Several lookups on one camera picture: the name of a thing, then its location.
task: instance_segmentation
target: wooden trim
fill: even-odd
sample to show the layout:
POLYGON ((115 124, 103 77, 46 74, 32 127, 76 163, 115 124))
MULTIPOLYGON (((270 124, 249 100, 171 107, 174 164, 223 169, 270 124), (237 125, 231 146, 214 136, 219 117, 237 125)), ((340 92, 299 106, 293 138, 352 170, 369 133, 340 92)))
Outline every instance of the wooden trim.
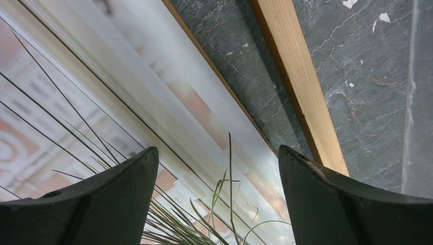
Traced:
POLYGON ((349 175, 291 0, 249 0, 314 159, 349 175))
POLYGON ((254 127, 256 128, 256 130, 258 131, 258 133, 261 135, 261 137, 263 138, 263 140, 266 142, 266 144, 269 146, 269 148, 271 149, 271 151, 275 154, 275 156, 278 156, 278 152, 276 151, 276 149, 274 149, 272 147, 272 145, 269 143, 268 139, 266 139, 266 137, 264 136, 263 132, 257 126, 256 122, 253 120, 253 118, 251 117, 251 115, 248 113, 247 109, 245 109, 245 107, 242 105, 242 103, 240 102, 240 100, 237 98, 236 94, 234 94, 233 90, 230 88, 229 84, 224 79, 223 75, 221 75, 220 71, 217 69, 217 67, 214 65, 214 63, 211 61, 211 59, 209 58, 209 56, 207 55, 207 53, 204 51, 204 49, 202 48, 202 46, 199 44, 199 42, 197 41, 197 39, 194 37, 193 33, 188 28, 188 26, 186 26, 186 24, 183 21, 182 17, 180 17, 179 13, 173 7, 173 5, 170 3, 170 1, 169 0, 161 0, 161 1, 164 3, 165 7, 172 14, 173 18, 177 21, 177 23, 183 29, 183 31, 185 32, 185 34, 189 37, 189 39, 191 40, 191 42, 193 42, 194 46, 201 53, 201 55, 206 60, 206 62, 209 64, 209 66, 213 70, 213 72, 215 72, 216 76, 221 80, 221 82, 223 83, 224 87, 226 87, 227 91, 229 91, 229 93, 231 94, 231 96, 233 97, 233 99, 236 101, 236 103, 239 105, 239 107, 245 113, 245 115, 250 120, 250 122, 254 125, 254 127))

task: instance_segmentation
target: hole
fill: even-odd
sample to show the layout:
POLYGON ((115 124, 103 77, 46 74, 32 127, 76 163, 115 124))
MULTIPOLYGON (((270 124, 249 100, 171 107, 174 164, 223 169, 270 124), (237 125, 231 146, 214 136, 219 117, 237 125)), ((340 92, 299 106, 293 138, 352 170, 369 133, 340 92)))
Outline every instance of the hole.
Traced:
POLYGON ((56 196, 60 195, 61 193, 62 193, 61 191, 55 190, 55 191, 52 191, 50 193, 43 195, 41 198, 52 198, 52 197, 56 197, 56 196))

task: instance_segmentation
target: white paint chip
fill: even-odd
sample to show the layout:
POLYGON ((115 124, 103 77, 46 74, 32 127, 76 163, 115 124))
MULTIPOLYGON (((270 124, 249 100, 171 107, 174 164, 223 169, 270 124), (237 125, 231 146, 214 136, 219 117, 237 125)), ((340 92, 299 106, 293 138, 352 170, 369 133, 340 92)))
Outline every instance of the white paint chip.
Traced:
POLYGON ((358 2, 358 0, 347 0, 343 1, 343 5, 346 6, 348 9, 351 9, 353 5, 355 5, 358 2))
POLYGON ((373 24, 373 33, 374 33, 374 28, 376 27, 376 23, 377 23, 377 20, 375 20, 374 24, 373 24))
POLYGON ((387 13, 381 13, 379 15, 379 20, 385 21, 385 22, 390 22, 390 17, 388 16, 387 13))

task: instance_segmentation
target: gray marble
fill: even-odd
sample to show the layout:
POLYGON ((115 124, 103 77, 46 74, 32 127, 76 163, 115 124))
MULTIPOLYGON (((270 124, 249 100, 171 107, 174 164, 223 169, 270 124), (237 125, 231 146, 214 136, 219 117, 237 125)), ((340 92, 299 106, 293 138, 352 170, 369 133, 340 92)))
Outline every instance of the gray marble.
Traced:
MULTIPOLYGON (((247 1, 170 1, 272 147, 310 156, 247 1)), ((294 4, 351 177, 399 192, 412 1, 294 4)))
POLYGON ((310 156, 293 108, 246 1, 170 0, 272 147, 310 156))

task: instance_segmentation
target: wooden strip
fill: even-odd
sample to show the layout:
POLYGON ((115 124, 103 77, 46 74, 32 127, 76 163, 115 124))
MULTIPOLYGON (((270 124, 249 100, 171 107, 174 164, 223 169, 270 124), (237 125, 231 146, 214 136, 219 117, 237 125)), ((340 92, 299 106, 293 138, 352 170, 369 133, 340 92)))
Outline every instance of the wooden strip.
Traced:
POLYGON ((203 58, 209 64, 209 66, 213 70, 213 72, 215 72, 216 76, 221 80, 221 82, 223 83, 224 87, 226 87, 227 91, 229 91, 229 93, 231 94, 231 96, 233 97, 233 99, 236 101, 236 103, 239 105, 239 107, 245 113, 245 115, 250 120, 250 122, 254 125, 254 127, 259 132, 259 134, 261 135, 261 137, 263 138, 263 140, 266 142, 266 144, 269 146, 269 148, 272 150, 272 152, 274 152, 274 154, 276 156, 278 156, 278 153, 275 151, 275 149, 271 146, 271 144, 269 143, 269 141, 266 139, 266 137, 264 136, 263 132, 257 126, 256 122, 253 120, 253 118, 251 117, 251 115, 248 113, 248 111, 242 105, 242 103, 240 102, 240 100, 237 98, 236 94, 234 94, 233 90, 230 88, 229 84, 224 79, 223 75, 221 75, 220 71, 217 69, 217 67, 214 65, 214 63, 211 61, 211 59, 209 58, 209 56, 207 55, 207 53, 204 51, 204 49, 202 48, 202 46, 199 44, 199 42, 197 41, 197 39, 194 37, 194 35, 191 32, 191 30, 185 24, 185 22, 183 21, 182 17, 180 17, 179 13, 173 7, 173 5, 170 3, 170 1, 169 0, 161 0, 161 1, 164 3, 165 7, 172 14, 173 18, 177 21, 177 23, 183 29, 183 31, 185 32, 185 34, 189 37, 189 39, 191 40, 191 42, 193 42, 194 46, 197 48, 197 50, 200 52, 200 54, 203 56, 203 58))
POLYGON ((291 0, 249 0, 318 163, 349 175, 291 0))

